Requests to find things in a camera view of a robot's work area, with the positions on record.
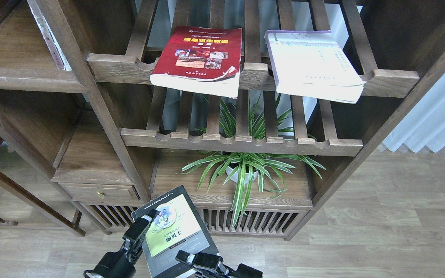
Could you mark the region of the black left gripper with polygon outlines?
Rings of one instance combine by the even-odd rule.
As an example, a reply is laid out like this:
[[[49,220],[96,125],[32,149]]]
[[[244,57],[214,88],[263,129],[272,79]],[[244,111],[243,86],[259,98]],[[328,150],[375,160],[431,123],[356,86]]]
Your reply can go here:
[[[85,278],[132,278],[136,272],[134,265],[143,253],[143,241],[151,223],[159,211],[150,210],[137,218],[122,238],[125,240],[122,249],[117,252],[107,252],[93,270],[85,270]]]

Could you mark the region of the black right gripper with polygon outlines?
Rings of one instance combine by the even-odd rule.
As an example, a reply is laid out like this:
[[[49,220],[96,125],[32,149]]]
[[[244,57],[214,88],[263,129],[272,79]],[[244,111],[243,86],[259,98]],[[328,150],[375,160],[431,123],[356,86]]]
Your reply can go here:
[[[223,264],[224,259],[215,254],[198,252],[190,254],[180,250],[175,260],[188,265],[195,270],[197,278],[262,278],[263,272],[249,267],[246,264],[239,264],[237,270]]]

